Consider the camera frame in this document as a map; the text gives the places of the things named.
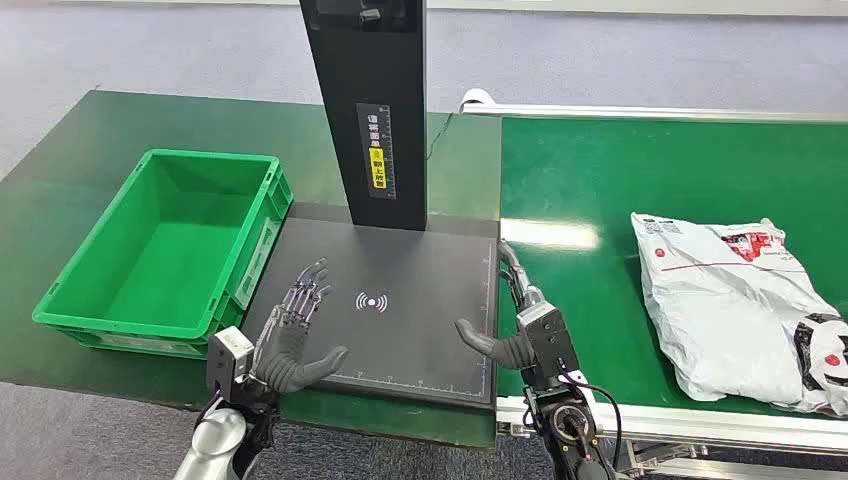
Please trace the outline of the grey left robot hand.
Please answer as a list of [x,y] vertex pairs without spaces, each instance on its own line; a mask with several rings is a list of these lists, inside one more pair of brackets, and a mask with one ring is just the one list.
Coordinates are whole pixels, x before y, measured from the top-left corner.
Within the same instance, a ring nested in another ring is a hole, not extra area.
[[255,345],[251,375],[281,395],[336,373],[349,355],[347,347],[337,346],[319,360],[302,360],[311,317],[332,291],[327,275],[324,257],[306,267],[273,306]]

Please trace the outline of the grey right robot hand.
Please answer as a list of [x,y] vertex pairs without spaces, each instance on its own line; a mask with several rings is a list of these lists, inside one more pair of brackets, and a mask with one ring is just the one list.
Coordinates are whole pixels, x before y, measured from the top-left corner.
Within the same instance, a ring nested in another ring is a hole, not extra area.
[[[535,304],[544,302],[543,293],[530,282],[526,270],[508,243],[499,240],[497,251],[498,260],[507,266],[506,270],[499,271],[499,275],[507,281],[516,311],[521,313]],[[466,319],[457,319],[454,324],[467,346],[502,368],[521,370],[534,363],[535,352],[521,328],[509,338],[495,339],[475,330]]]

